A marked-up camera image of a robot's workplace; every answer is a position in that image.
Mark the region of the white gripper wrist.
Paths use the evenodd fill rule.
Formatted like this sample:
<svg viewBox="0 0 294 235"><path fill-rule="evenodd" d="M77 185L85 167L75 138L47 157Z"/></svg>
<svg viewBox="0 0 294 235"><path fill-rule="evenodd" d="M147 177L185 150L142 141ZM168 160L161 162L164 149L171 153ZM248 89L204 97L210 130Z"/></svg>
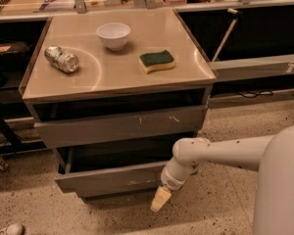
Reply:
<svg viewBox="0 0 294 235"><path fill-rule="evenodd" d="M172 196L171 190L179 190L188 177L189 173L183 167L167 164L161 173L161 182L164 186L159 186L156 190L150 210L158 212Z"/></svg>

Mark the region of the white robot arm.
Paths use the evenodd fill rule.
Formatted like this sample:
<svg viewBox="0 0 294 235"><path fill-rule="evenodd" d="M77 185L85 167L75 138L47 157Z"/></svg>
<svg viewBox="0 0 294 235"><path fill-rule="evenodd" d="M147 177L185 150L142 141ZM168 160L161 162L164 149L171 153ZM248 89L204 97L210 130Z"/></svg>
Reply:
<svg viewBox="0 0 294 235"><path fill-rule="evenodd" d="M151 210L158 212L203 162L256 171L253 235L294 235L294 125L269 136L221 142L205 138L176 141Z"/></svg>

